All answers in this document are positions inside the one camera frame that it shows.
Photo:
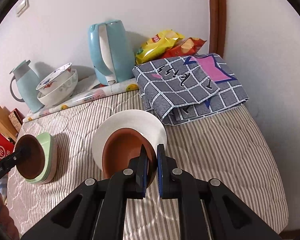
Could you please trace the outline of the person's left hand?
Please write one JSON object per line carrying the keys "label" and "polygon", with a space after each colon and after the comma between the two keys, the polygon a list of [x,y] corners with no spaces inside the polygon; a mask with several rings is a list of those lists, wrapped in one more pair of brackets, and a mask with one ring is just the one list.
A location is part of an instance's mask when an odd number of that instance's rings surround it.
{"label": "person's left hand", "polygon": [[14,224],[13,219],[9,215],[9,210],[3,202],[0,193],[0,226],[2,230],[7,233],[10,239],[20,239],[19,231]]}

